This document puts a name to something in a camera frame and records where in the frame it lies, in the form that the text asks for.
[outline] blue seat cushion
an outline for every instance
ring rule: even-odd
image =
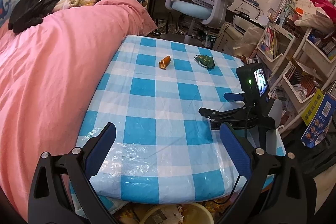
[[[187,16],[203,20],[208,19],[212,12],[211,9],[181,0],[172,0],[171,7],[172,9],[179,11]]]

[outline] bucket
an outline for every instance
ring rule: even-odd
[[[175,207],[177,205],[162,204],[155,206],[147,211],[143,219],[139,224],[152,224],[159,223],[157,218],[159,217],[158,210],[163,208]],[[183,204],[183,209],[187,209],[182,213],[184,215],[183,224],[214,224],[213,218],[210,212],[202,205],[198,203]]]

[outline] blue gripper pad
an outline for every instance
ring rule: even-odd
[[[87,141],[94,141],[99,138],[98,142],[91,150],[85,161],[85,176],[89,180],[97,175],[101,165],[103,164],[107,153],[110,151],[112,144],[116,139],[116,127],[113,123],[107,124],[97,137],[93,137]]]
[[[237,93],[224,93],[224,99],[227,101],[243,101],[244,97]]]
[[[253,146],[246,138],[236,136],[228,123],[220,126],[219,136],[239,175],[248,180],[252,174]]]

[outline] black clothing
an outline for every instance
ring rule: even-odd
[[[10,15],[8,29],[18,34],[42,23],[42,18],[52,13],[58,1],[60,0],[20,0]]]

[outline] camera screen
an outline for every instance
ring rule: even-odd
[[[260,68],[260,69],[256,70],[254,72],[254,77],[257,81],[259,94],[261,96],[267,90],[267,82],[266,82],[266,79],[265,79],[263,69]]]

